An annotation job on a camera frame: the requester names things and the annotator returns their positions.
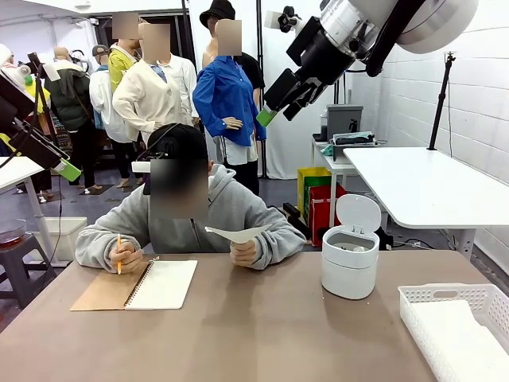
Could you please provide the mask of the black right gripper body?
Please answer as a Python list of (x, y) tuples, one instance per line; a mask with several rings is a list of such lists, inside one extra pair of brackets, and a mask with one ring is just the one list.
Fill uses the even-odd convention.
[(341, 52), (325, 31), (319, 30), (306, 46), (296, 75), (301, 82), (317, 80), (320, 84), (332, 85), (354, 61), (354, 56)]

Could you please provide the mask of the spiral notebook with brown cover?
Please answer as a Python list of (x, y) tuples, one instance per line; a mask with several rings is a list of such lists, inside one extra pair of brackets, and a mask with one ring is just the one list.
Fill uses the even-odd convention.
[(101, 272), (71, 310), (179, 310), (197, 264), (196, 260), (157, 259), (139, 264), (128, 274)]

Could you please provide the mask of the white paper sheet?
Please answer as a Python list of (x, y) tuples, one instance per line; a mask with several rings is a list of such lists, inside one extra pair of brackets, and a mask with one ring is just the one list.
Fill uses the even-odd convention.
[(226, 240), (230, 240), (235, 244), (245, 244), (250, 240), (254, 239), (260, 233), (270, 228), (272, 224), (266, 224), (260, 227), (248, 228), (241, 231), (226, 231), (218, 228), (205, 227), (205, 231), (208, 233), (214, 233), (218, 236), (223, 237)]

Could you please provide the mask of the black tripod pole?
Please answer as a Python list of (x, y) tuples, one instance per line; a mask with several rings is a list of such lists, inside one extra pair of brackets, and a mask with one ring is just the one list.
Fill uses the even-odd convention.
[(438, 95), (437, 108), (436, 108), (435, 116), (434, 116), (434, 120), (433, 120), (433, 127), (431, 130), (429, 145), (427, 147), (427, 150), (430, 150), (430, 151), (436, 150), (435, 144), (437, 141), (437, 134), (438, 134), (439, 126), (440, 126), (441, 114), (442, 114), (442, 109), (443, 109), (444, 102), (445, 102), (446, 91), (449, 86), (449, 75), (450, 75), (450, 71), (451, 71), (451, 68), (453, 66), (453, 62), (455, 61), (455, 59), (456, 59), (456, 57), (455, 57), (454, 52), (446, 52), (445, 53), (445, 71), (444, 71), (444, 75), (443, 75), (442, 82), (441, 82), (441, 90)]

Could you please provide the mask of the large white table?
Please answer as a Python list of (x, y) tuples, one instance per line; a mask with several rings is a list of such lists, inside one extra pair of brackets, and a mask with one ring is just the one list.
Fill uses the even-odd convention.
[(350, 148), (344, 154), (396, 224), (448, 230), (465, 258), (477, 230), (509, 227), (509, 185), (438, 150)]

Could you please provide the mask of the grey box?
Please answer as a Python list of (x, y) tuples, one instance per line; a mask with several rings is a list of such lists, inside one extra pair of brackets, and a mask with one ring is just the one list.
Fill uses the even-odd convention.
[(360, 131), (363, 106), (352, 104), (331, 104), (327, 106), (327, 140), (335, 134), (349, 134)]

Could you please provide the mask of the white trash bin with lid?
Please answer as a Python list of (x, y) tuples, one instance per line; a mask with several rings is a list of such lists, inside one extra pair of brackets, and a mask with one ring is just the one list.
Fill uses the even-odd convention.
[[(375, 289), (381, 210), (369, 197), (346, 194), (336, 202), (336, 217), (340, 224), (322, 239), (321, 284), (338, 297), (361, 300)], [(367, 251), (353, 252), (356, 246)]]

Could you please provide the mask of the person's left forearm grey sleeve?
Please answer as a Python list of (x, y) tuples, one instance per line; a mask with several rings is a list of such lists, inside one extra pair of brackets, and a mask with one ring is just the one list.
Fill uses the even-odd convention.
[(289, 224), (272, 226), (254, 238), (256, 255), (250, 268), (262, 271), (300, 252), (305, 236)]

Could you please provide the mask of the mannequin in white shirt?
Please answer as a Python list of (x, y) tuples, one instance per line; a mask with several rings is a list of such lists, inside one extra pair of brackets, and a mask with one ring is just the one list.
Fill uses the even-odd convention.
[(199, 115), (192, 100), (196, 88), (196, 69), (193, 63), (184, 57), (170, 54), (170, 60), (158, 61), (165, 74), (170, 74), (180, 89), (182, 107), (191, 119), (192, 125), (199, 122)]

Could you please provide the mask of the mannequin in dark green jacket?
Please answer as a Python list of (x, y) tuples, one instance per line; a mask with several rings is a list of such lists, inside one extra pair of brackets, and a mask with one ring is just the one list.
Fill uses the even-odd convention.
[(89, 76), (81, 66), (71, 61), (66, 48), (56, 47), (53, 52), (53, 66), (60, 78), (45, 81), (52, 112), (69, 133), (72, 144), (70, 162), (82, 171), (84, 188), (100, 190), (102, 187), (96, 184), (94, 173), (96, 134)]

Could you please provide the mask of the black stand pole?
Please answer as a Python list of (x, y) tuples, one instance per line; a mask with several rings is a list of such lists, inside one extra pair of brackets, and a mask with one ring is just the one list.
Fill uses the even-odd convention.
[[(262, 0), (255, 0), (256, 8), (256, 25), (257, 25), (257, 59), (264, 77), (264, 62), (263, 62), (263, 37), (262, 37)], [(268, 179), (267, 175), (267, 160), (266, 160), (266, 141), (261, 142), (262, 149), (262, 179)]]

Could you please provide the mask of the person in grey hoodie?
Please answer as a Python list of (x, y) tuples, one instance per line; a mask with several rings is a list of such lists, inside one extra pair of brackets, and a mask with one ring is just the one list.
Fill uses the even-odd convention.
[(237, 182), (234, 176), (234, 170), (220, 164), (210, 169), (205, 220), (158, 219), (150, 210), (149, 196), (139, 186), (94, 224), (120, 234), (122, 241), (130, 241), (137, 249), (151, 245), (158, 254), (230, 253), (232, 242), (206, 232), (205, 227), (241, 231), (266, 224), (289, 224), (282, 213), (267, 207), (262, 198)]

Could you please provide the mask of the black cap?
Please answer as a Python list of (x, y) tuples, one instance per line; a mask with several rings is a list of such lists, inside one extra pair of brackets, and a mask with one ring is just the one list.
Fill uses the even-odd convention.
[(171, 123), (155, 130), (146, 149), (167, 159), (208, 160), (205, 137), (199, 129), (182, 123)]

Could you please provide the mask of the small white side table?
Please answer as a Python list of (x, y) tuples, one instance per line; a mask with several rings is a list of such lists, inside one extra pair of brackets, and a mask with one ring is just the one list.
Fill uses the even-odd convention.
[(324, 166), (331, 175), (336, 176), (336, 182), (347, 192), (367, 195), (372, 193), (371, 188), (361, 178), (356, 168), (351, 164), (344, 153), (340, 153), (337, 159), (325, 155), (322, 150), (328, 146), (325, 142), (317, 142), (311, 139), (312, 166)]

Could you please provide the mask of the white storage bin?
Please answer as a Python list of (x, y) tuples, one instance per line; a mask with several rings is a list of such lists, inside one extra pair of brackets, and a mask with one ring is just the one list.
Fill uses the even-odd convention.
[(46, 250), (40, 232), (33, 234), (52, 261), (73, 261), (75, 258), (76, 240), (79, 233), (87, 226), (86, 217), (46, 217), (51, 250)]

